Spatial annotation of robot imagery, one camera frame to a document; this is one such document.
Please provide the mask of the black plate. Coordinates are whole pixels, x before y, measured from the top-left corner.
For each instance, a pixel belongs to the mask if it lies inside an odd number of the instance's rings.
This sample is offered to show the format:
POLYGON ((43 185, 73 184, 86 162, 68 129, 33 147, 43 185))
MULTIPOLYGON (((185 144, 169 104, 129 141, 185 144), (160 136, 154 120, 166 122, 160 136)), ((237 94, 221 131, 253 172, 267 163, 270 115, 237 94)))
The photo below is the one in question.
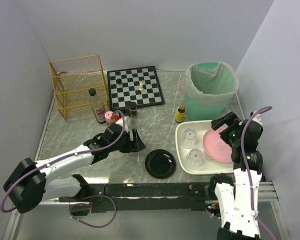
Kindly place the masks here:
POLYGON ((155 149, 145 158, 146 171, 156 179, 167 179, 173 175, 177 164, 175 157, 167 150, 155 149))

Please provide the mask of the clear vinegar bottle red label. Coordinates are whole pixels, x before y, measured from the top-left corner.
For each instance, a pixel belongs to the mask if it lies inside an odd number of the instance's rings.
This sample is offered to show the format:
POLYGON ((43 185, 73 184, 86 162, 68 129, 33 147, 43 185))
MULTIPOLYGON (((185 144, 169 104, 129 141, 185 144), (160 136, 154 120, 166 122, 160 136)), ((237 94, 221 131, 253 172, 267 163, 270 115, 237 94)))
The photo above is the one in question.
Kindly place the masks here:
POLYGON ((106 118, 105 118, 106 108, 105 108, 102 98, 97 94, 97 91, 95 88, 90 88, 88 90, 88 93, 90 96, 89 105, 94 114, 96 121, 99 124, 105 124, 106 123, 106 118))

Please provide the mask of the pink plate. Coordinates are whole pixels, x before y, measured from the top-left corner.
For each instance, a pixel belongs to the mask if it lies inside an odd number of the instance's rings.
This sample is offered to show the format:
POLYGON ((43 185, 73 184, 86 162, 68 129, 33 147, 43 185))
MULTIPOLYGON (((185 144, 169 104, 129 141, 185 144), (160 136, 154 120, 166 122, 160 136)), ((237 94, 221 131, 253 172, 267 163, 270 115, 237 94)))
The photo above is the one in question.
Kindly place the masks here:
POLYGON ((209 129, 202 139, 204 151, 209 154, 216 162, 229 164, 232 163, 232 148, 226 144, 220 136, 220 133, 225 130, 224 127, 217 130, 209 129))

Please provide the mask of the clear drinking glass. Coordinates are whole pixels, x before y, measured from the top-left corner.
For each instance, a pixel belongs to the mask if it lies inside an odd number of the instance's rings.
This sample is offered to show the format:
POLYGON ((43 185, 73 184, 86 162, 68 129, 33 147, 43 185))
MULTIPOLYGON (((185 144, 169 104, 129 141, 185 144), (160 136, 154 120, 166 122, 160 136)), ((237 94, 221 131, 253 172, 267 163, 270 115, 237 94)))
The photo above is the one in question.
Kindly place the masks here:
POLYGON ((193 128, 187 128, 181 136, 181 146, 185 149, 191 149, 197 142, 197 131, 193 128))

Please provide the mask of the clear faceted glass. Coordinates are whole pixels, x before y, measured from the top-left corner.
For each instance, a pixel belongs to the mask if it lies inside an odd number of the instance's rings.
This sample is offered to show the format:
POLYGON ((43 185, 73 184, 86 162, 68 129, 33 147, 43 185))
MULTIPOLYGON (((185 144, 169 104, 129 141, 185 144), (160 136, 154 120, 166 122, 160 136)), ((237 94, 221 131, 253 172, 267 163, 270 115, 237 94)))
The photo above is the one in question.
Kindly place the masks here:
POLYGON ((199 168, 203 162, 204 155, 200 149, 191 149, 185 157, 185 165, 192 170, 199 168))

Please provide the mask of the beige bowl with handles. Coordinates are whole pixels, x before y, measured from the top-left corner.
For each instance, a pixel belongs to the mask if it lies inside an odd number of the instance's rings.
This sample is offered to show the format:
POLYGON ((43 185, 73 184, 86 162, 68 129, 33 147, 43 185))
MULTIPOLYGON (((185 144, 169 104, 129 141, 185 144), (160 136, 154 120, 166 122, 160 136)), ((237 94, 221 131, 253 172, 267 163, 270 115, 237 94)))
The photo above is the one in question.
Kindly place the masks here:
POLYGON ((210 161, 214 161, 215 159, 212 158, 209 154, 207 154, 206 152, 204 152, 204 156, 207 160, 210 160, 210 161))

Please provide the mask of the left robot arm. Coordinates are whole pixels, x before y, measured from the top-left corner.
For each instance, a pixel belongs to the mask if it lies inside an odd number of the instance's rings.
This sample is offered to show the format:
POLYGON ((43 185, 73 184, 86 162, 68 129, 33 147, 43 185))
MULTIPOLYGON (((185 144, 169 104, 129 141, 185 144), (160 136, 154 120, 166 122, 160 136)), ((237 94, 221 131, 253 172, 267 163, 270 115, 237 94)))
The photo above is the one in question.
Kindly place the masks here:
POLYGON ((79 174, 67 178, 61 178, 62 175, 104 160, 111 152, 137 153, 145 148, 136 129, 113 123, 69 152, 36 162, 30 158, 20 161, 3 185, 5 198, 21 214, 50 199, 83 200, 90 194, 87 181, 79 174))

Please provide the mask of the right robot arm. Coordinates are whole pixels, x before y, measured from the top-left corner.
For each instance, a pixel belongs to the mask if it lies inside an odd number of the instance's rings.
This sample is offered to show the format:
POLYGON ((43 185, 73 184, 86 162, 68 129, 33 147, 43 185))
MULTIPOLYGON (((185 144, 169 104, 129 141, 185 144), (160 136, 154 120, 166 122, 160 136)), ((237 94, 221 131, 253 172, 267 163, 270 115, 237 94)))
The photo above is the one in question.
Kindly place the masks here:
POLYGON ((257 150, 262 121, 257 114, 241 120, 234 112, 215 119, 211 128, 223 125, 220 138, 231 148, 234 178, 219 173, 211 177, 209 194, 218 201, 221 226, 218 240, 259 240, 258 191, 262 180, 263 156, 257 150))

